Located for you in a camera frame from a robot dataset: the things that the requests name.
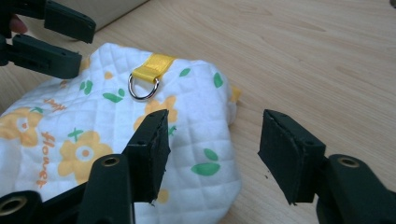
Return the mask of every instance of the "fabric pouch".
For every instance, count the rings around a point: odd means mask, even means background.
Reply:
[[[128,80],[145,69],[162,72],[160,86],[137,101]],[[0,197],[29,189],[46,201],[86,182],[96,159],[121,153],[143,118],[166,108],[171,153],[158,199],[135,204],[136,222],[220,221],[241,189],[228,128],[238,92],[227,77],[211,63],[115,44],[80,70],[41,84],[0,118]],[[146,83],[135,78],[132,91],[151,91]]]

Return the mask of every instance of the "quilted fabric bag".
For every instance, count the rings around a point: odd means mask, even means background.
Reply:
[[[114,44],[80,70],[43,83],[0,118],[0,197],[29,189],[46,201],[86,182],[96,159],[121,153],[143,118],[166,108],[171,153],[159,198],[135,204],[136,222],[221,220],[241,188],[228,128],[238,94],[227,77],[211,63]],[[134,99],[129,89],[150,92],[141,79],[151,82],[152,72],[160,72],[156,94]]]

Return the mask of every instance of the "metal d-ring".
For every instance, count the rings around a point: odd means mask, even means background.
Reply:
[[[152,91],[147,95],[147,96],[137,96],[136,94],[134,94],[134,76],[129,75],[129,79],[128,79],[128,89],[129,89],[129,93],[131,93],[132,97],[134,97],[136,100],[147,100],[149,98],[151,98],[155,92],[158,90],[158,87],[160,86],[160,80],[156,77],[154,79],[154,88],[152,89]]]

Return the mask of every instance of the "light wood grain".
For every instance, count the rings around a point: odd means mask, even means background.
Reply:
[[[231,126],[243,188],[221,223],[317,223],[315,204],[289,206],[257,156],[262,111],[289,114],[327,155],[357,157],[396,190],[396,10],[372,0],[150,0],[97,33],[103,43],[214,63],[243,94]],[[0,68],[0,112],[45,76]]]

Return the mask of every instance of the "yellow fabric loop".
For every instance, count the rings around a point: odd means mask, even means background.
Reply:
[[[132,72],[132,75],[134,78],[154,83],[156,77],[161,79],[174,60],[174,57],[153,53],[140,67]]]

